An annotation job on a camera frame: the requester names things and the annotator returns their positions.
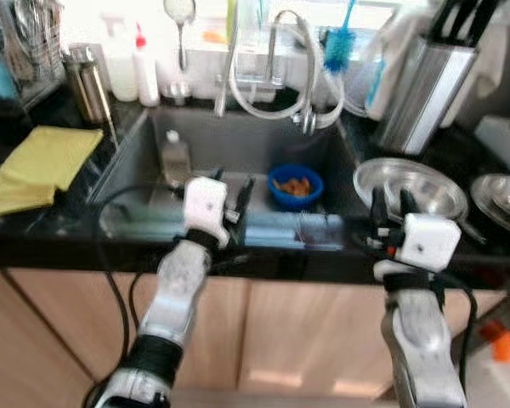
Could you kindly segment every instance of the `food in bowl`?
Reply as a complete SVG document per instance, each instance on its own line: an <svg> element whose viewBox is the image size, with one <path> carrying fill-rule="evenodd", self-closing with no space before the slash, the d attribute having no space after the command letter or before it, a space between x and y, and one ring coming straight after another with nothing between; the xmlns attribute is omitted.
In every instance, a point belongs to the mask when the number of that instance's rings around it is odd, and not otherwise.
<svg viewBox="0 0 510 408"><path fill-rule="evenodd" d="M301 180L298 178L290 178L286 183L278 183L275 178L272 179L274 187L279 191L290 194L294 197L307 197L312 193L312 186L309 180L303 177Z"/></svg>

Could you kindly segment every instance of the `yellow cloth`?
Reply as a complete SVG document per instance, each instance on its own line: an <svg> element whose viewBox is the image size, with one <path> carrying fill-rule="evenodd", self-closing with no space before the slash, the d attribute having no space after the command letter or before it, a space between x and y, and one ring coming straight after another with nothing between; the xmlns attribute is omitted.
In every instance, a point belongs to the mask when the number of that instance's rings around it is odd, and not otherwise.
<svg viewBox="0 0 510 408"><path fill-rule="evenodd" d="M0 167L0 214L53 204L96 148L100 130L36 127Z"/></svg>

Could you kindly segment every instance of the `blue bowl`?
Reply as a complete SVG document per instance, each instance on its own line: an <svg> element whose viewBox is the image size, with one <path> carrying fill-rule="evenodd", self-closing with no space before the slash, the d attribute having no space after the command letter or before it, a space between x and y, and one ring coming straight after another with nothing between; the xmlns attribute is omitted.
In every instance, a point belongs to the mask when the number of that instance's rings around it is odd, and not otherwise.
<svg viewBox="0 0 510 408"><path fill-rule="evenodd" d="M308 179L313 191L307 197L295 197L274 187L274 179L282 184L290 179L302 180L304 177ZM283 166L276 167L270 172L267 183L275 200L285 209L293 211L304 210L312 206L321 197L324 189L323 180L318 173L298 164L284 164Z"/></svg>

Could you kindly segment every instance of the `red cap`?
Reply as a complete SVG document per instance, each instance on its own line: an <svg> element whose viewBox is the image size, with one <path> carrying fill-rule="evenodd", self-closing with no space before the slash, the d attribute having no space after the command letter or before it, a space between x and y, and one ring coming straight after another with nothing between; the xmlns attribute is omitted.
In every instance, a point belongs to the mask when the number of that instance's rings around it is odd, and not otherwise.
<svg viewBox="0 0 510 408"><path fill-rule="evenodd" d="M139 23L136 23L136 28L138 28L138 34L136 35L136 47L143 48L147 44L147 40L142 34L142 28L139 26Z"/></svg>

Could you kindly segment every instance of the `dish rack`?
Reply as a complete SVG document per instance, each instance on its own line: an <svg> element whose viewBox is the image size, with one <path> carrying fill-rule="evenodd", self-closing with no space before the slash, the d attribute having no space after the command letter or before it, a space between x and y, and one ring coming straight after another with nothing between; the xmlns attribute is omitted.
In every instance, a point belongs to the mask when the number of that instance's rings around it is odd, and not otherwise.
<svg viewBox="0 0 510 408"><path fill-rule="evenodd" d="M29 110L65 80L60 58L60 15L56 0L0 0L3 59L17 84L20 106ZM12 52L24 60L23 70L11 63Z"/></svg>

